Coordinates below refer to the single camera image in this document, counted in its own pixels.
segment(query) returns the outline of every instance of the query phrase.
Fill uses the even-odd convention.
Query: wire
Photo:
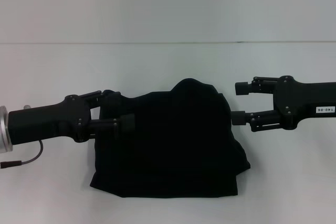
[[[36,159],[38,159],[41,156],[42,152],[43,152],[43,143],[42,143],[41,140],[39,140],[39,142],[40,142],[41,149],[40,149],[40,151],[39,151],[39,153],[37,154],[36,157],[34,157],[34,158],[32,158],[32,159],[30,159],[28,161],[24,161],[24,162],[22,162],[22,161],[1,162],[0,163],[0,168],[1,169],[5,169],[5,168],[9,168],[9,167],[14,167],[14,166],[26,165],[26,164],[29,164],[29,163],[35,161]]]

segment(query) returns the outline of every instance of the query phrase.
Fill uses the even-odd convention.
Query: white label
[[[316,113],[335,113],[335,106],[332,106],[332,107],[316,107]]]

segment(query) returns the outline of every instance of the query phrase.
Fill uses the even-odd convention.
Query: black fabric
[[[172,91],[137,98],[105,92],[100,118],[134,113],[135,131],[98,133],[92,187],[120,197],[237,195],[236,175],[250,164],[213,86],[185,79]]]

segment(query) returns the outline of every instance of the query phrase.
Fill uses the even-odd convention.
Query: white wall
[[[333,0],[0,0],[0,104],[13,111],[103,89],[135,97],[191,77],[223,92],[232,110],[269,110],[271,96],[237,97],[235,82],[285,74],[336,81],[336,43],[155,42],[333,41],[335,12]],[[304,120],[294,131],[233,127],[251,169],[237,177],[238,196],[220,199],[122,199],[98,191],[89,187],[93,141],[45,140],[37,161],[0,170],[1,220],[333,223],[335,127],[334,119]],[[38,148],[14,146],[0,162],[30,159]]]

